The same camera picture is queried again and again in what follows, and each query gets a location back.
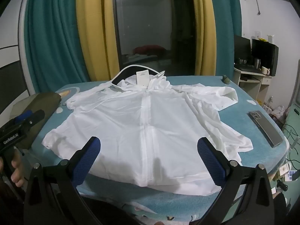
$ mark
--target finger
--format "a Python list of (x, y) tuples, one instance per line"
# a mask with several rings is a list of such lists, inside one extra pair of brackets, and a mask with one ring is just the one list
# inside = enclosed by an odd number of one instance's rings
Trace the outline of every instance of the finger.
[(17, 169), (13, 172), (13, 174), (12, 174), (12, 176), (11, 176), (10, 178), (11, 178), (11, 180), (12, 180), (14, 183), (17, 183), (17, 182), (20, 181), (21, 177), (22, 177), (21, 171), (20, 171), (20, 169), (17, 168)]
[(17, 149), (15, 149), (15, 155), (13, 156), (13, 159), (11, 161), (11, 165), (13, 168), (18, 168), (21, 163), (21, 157)]
[(16, 183), (16, 186), (20, 188), (23, 186), (23, 184), (24, 184), (24, 179), (21, 179)]
[(3, 169), (3, 160), (2, 160), (2, 158), (0, 157), (0, 172), (2, 171), (2, 169)]

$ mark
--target white desk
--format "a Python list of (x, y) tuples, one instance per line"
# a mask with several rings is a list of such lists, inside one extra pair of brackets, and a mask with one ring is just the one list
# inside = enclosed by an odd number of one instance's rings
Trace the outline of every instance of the white desk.
[[(247, 81), (241, 80), (241, 76), (243, 75), (251, 75), (251, 79)], [(264, 103), (272, 78), (262, 73), (245, 72), (234, 68), (232, 81), (254, 100), (260, 100)]]

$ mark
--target desk drawer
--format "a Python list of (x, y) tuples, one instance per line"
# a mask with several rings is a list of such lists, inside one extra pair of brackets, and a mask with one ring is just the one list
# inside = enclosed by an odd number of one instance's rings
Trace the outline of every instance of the desk drawer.
[(262, 85), (269, 85), (271, 83), (271, 78), (263, 78)]

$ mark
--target teal curtain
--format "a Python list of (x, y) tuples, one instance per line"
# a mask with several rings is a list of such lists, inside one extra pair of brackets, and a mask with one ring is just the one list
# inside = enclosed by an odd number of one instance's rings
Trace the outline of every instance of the teal curtain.
[(217, 32), (216, 75), (233, 77), (234, 34), (242, 34), (239, 0), (212, 0)]
[(76, 21), (76, 0), (28, 0), (25, 50), (36, 92), (90, 81)]

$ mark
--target bed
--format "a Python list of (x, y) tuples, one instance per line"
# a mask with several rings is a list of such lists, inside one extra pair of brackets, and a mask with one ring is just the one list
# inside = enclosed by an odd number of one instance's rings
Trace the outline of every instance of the bed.
[[(193, 85), (201, 83), (205, 86), (227, 86), (218, 76), (176, 76), (167, 77), (172, 85)], [(66, 85), (57, 92), (62, 95), (62, 101), (57, 111), (46, 122), (25, 158), (31, 163), (40, 162), (43, 166), (56, 165), (61, 161), (51, 150), (42, 144), (45, 135), (58, 127), (72, 113), (66, 107), (65, 101), (77, 92), (86, 91), (101, 82), (89, 82)], [(255, 167), (263, 163), (271, 175), (285, 160), (289, 144), (281, 130), (267, 113), (256, 104), (253, 99), (234, 83), (229, 84), (238, 95), (238, 103), (219, 112), (221, 120), (251, 139), (254, 149), (239, 153), (244, 166)], [(271, 148), (263, 134), (248, 116), (249, 111), (261, 110), (275, 126), (284, 141), (275, 148)], [(147, 216), (159, 221), (194, 221), (201, 218), (218, 193), (210, 196), (190, 196), (162, 192), (133, 184), (106, 180), (88, 174), (85, 182), (77, 187), (78, 191), (87, 197), (103, 200), (123, 210), (138, 215)], [(242, 195), (241, 186), (236, 198)]]

